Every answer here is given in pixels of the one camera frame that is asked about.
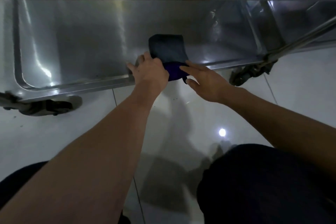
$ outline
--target person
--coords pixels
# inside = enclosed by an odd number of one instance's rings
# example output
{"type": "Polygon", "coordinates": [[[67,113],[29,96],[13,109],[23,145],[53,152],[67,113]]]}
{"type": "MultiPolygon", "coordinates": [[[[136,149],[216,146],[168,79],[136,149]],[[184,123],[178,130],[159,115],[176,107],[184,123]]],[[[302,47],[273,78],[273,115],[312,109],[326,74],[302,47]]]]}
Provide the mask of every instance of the person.
{"type": "MultiPolygon", "coordinates": [[[[236,146],[204,171],[197,200],[205,223],[334,223],[336,129],[186,63],[180,69],[197,80],[187,84],[199,96],[232,108],[274,146],[236,146]]],[[[26,180],[10,183],[16,191],[3,202],[0,223],[118,223],[147,117],[169,77],[148,52],[139,66],[127,66],[132,94],[48,163],[32,167],[35,175],[16,175],[26,180]]]]}

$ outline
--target floor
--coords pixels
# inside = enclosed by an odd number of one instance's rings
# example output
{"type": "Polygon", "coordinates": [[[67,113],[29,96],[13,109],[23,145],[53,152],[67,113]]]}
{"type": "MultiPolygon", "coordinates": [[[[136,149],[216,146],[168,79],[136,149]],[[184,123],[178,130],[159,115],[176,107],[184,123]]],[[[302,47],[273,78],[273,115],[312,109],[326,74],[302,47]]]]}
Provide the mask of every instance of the floor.
{"type": "MultiPolygon", "coordinates": [[[[336,49],[283,57],[270,75],[247,81],[250,92],[336,127],[336,49]]],[[[219,72],[225,78],[230,71],[219,72]]],[[[0,109],[0,180],[49,160],[93,127],[133,86],[84,94],[83,106],[60,116],[28,117],[0,109]]],[[[228,107],[170,82],[150,112],[141,159],[124,212],[132,223],[203,223],[195,199],[202,172],[230,146],[269,143],[228,107]]]]}

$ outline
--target metal tray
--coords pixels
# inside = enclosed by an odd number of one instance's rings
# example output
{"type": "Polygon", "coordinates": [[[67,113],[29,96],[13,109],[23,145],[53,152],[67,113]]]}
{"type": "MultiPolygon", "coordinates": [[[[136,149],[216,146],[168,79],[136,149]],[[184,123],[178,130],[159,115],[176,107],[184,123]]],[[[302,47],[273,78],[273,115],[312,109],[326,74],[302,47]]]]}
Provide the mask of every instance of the metal tray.
{"type": "Polygon", "coordinates": [[[126,62],[154,34],[181,34],[188,58],[211,69],[261,61],[239,1],[2,0],[6,90],[23,101],[133,83],[126,62]]]}

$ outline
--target dark pouch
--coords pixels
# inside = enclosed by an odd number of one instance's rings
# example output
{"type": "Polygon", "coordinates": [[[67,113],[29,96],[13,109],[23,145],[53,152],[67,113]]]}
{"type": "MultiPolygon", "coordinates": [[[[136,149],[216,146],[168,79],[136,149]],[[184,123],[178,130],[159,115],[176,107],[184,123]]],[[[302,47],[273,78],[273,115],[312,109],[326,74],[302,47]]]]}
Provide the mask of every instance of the dark pouch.
{"type": "Polygon", "coordinates": [[[159,58],[163,67],[169,73],[168,81],[183,79],[186,83],[188,74],[180,69],[180,66],[188,66],[188,59],[184,48],[182,35],[156,34],[149,38],[149,52],[152,58],[159,58]]]}

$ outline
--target person's right hand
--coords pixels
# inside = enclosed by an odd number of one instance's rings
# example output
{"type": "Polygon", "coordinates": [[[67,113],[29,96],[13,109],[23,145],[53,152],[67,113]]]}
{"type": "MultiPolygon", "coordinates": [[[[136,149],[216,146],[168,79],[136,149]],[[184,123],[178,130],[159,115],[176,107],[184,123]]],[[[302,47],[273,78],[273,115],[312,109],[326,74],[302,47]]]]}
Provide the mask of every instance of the person's right hand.
{"type": "Polygon", "coordinates": [[[204,100],[226,104],[236,87],[205,66],[194,64],[189,60],[186,63],[189,67],[180,66],[180,69],[197,80],[196,82],[187,79],[186,83],[204,100]]]}

